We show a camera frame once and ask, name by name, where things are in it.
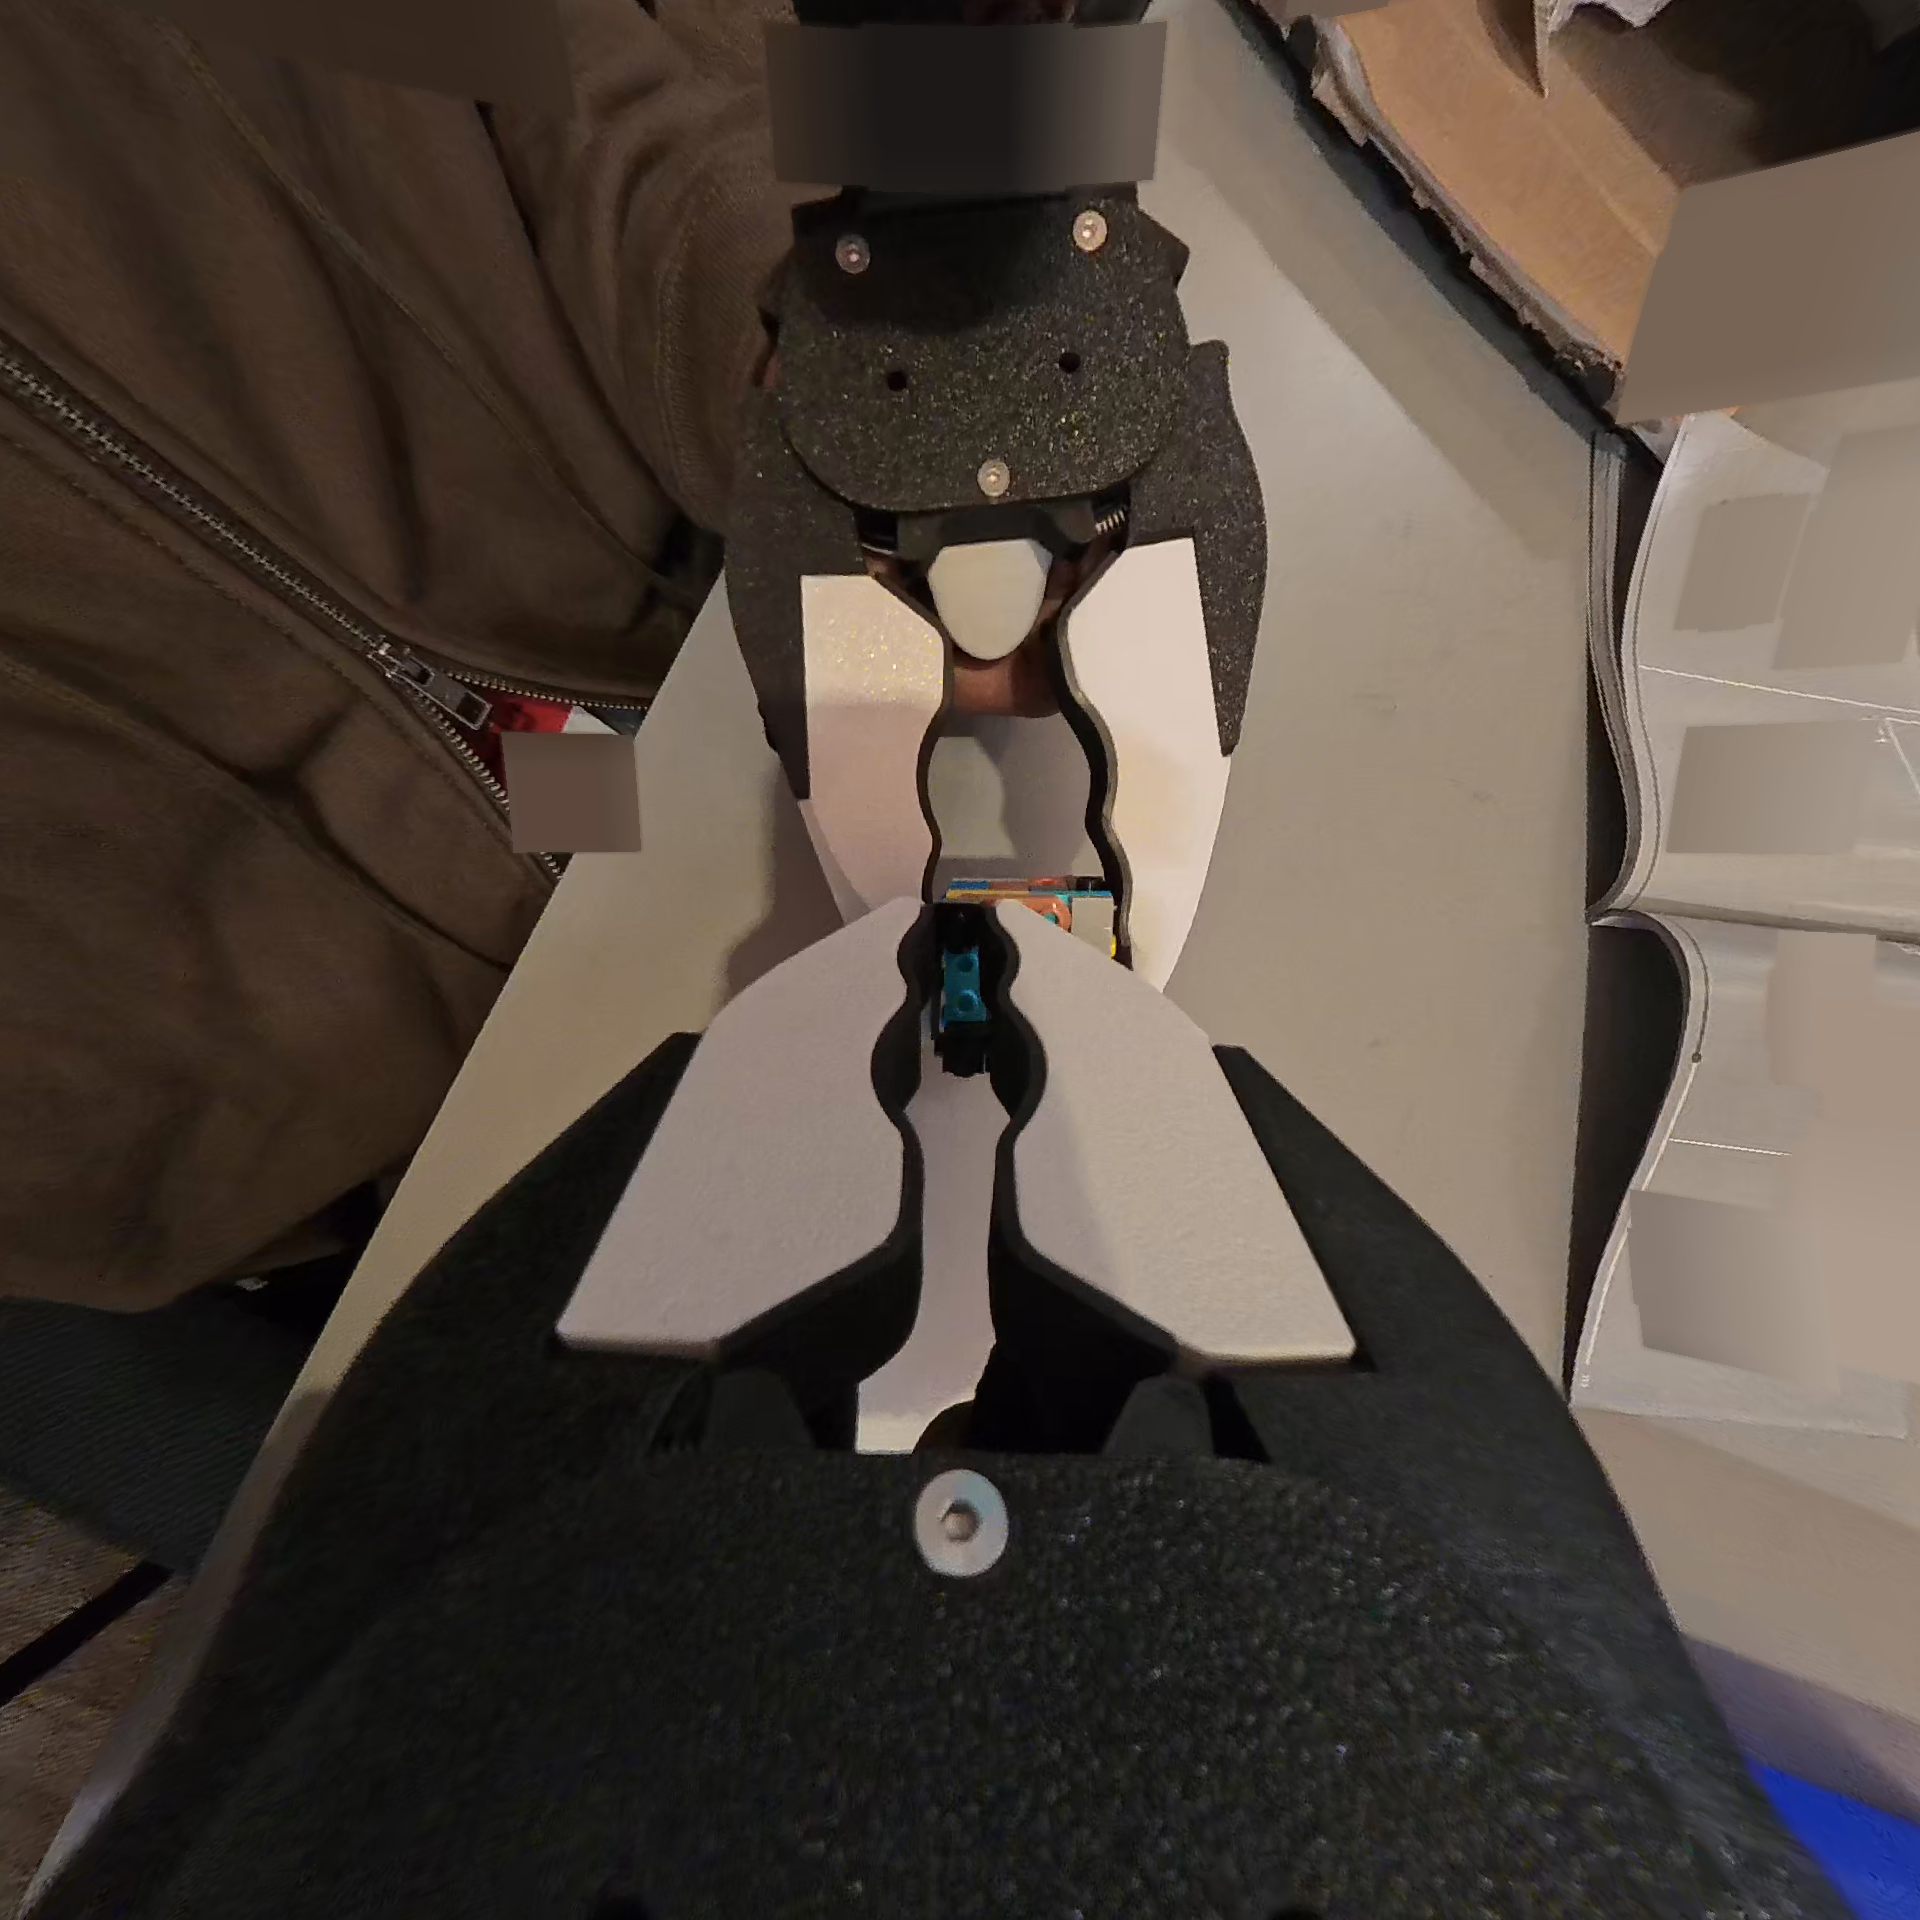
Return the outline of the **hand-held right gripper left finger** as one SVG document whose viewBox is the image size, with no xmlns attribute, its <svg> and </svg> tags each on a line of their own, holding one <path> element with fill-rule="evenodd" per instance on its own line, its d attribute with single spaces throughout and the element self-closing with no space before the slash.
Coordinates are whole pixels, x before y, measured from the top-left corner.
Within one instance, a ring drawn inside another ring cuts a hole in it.
<svg viewBox="0 0 1920 1920">
<path fill-rule="evenodd" d="M 739 993 L 560 1315 L 571 1350 L 884 1360 L 922 1295 L 922 900 L 895 899 Z"/>
</svg>

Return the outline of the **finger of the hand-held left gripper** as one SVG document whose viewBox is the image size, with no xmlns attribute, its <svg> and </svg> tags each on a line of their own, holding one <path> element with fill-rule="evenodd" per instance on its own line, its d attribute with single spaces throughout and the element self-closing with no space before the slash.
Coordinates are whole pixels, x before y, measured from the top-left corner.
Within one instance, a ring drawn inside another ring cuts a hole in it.
<svg viewBox="0 0 1920 1920">
<path fill-rule="evenodd" d="M 929 768 L 951 694 L 947 636 L 872 573 L 807 573 L 799 816 L 845 921 L 925 899 L 940 828 Z"/>
<path fill-rule="evenodd" d="M 1118 553 L 1060 610 L 1054 653 L 1060 713 L 1092 768 L 1087 835 L 1113 888 L 1118 952 L 1165 989 L 1230 776 L 1192 536 Z"/>
</svg>

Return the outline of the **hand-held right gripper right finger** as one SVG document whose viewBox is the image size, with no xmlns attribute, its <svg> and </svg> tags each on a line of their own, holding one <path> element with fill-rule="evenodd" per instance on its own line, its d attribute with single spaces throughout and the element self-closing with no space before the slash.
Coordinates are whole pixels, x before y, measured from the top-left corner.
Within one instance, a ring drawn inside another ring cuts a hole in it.
<svg viewBox="0 0 1920 1920">
<path fill-rule="evenodd" d="M 1017 1249 L 1190 1368 L 1343 1365 L 1354 1331 L 1204 1036 L 1161 985 L 998 905 Z"/>
</svg>

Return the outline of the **multicoloured toy brick block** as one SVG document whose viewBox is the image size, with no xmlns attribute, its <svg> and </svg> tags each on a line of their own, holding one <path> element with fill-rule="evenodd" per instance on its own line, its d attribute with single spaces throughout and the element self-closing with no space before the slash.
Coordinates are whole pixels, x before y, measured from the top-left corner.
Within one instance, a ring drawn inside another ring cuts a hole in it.
<svg viewBox="0 0 1920 1920">
<path fill-rule="evenodd" d="M 945 905 L 989 909 L 1020 900 L 1074 941 L 1118 958 L 1118 896 L 1097 876 L 961 876 L 940 892 Z"/>
</svg>

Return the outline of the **person's left forearm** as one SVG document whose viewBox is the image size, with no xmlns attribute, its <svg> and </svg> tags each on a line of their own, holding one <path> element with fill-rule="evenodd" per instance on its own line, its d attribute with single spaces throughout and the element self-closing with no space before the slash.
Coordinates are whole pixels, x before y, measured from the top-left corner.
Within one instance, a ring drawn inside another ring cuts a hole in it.
<svg viewBox="0 0 1920 1920">
<path fill-rule="evenodd" d="M 792 246 L 763 30 L 792 4 L 560 4 L 565 107 L 494 107 L 494 145 L 611 418 L 720 536 Z"/>
</svg>

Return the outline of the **person's left hand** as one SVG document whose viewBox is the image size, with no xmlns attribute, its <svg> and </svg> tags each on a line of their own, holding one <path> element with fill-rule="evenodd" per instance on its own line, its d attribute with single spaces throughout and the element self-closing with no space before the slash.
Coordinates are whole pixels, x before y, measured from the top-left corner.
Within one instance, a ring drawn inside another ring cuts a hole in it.
<svg viewBox="0 0 1920 1920">
<path fill-rule="evenodd" d="M 951 713 L 955 716 L 1011 716 L 1046 717 L 1058 713 L 1058 691 L 1047 650 L 1033 639 L 998 658 L 980 658 L 968 650 L 951 653 Z"/>
</svg>

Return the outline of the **red garment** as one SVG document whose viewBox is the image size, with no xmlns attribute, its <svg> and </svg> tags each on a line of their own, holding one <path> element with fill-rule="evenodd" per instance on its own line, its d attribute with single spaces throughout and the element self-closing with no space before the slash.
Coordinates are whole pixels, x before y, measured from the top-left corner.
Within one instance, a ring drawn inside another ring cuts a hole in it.
<svg viewBox="0 0 1920 1920">
<path fill-rule="evenodd" d="M 540 691 L 510 691 L 501 686 L 472 686 L 466 704 L 453 717 L 472 737 L 498 737 L 505 731 L 571 731 L 571 733 L 637 733 L 651 702 L 634 710 L 582 704 Z"/>
</svg>

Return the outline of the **cardboard box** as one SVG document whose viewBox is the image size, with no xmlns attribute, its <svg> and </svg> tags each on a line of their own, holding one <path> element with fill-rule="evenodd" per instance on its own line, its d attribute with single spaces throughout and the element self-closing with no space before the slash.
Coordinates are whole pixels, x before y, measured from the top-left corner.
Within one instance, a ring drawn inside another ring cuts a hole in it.
<svg viewBox="0 0 1920 1920">
<path fill-rule="evenodd" d="M 1618 424 L 1918 390 L 1918 4 L 1293 4 Z"/>
</svg>

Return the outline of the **open instruction booklet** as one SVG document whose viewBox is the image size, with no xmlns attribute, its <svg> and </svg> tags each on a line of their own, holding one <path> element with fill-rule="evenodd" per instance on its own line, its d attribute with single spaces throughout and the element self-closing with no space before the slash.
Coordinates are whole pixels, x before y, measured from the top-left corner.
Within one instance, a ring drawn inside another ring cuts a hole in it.
<svg viewBox="0 0 1920 1920">
<path fill-rule="evenodd" d="M 1586 1409 L 1908 1441 L 1918 1409 L 1918 378 L 1595 457 L 1606 929 L 1680 982 L 1596 1255 Z"/>
</svg>

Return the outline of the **person's brown jacket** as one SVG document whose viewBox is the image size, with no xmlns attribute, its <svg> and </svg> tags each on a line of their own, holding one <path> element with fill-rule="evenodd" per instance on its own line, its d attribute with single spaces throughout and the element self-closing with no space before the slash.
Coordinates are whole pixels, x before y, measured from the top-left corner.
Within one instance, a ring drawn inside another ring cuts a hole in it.
<svg viewBox="0 0 1920 1920">
<path fill-rule="evenodd" d="M 494 107 L 2 4 L 8 1298 L 332 1249 L 557 888 L 466 690 L 652 702 L 709 600 Z"/>
</svg>

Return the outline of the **blue plastic bin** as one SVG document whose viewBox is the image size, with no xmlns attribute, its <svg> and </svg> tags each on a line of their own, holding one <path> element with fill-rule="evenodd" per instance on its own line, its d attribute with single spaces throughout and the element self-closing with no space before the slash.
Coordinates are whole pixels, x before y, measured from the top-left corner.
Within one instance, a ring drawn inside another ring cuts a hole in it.
<svg viewBox="0 0 1920 1920">
<path fill-rule="evenodd" d="M 1918 1823 L 1746 1759 L 1757 1786 L 1856 1916 L 1918 1916 Z"/>
</svg>

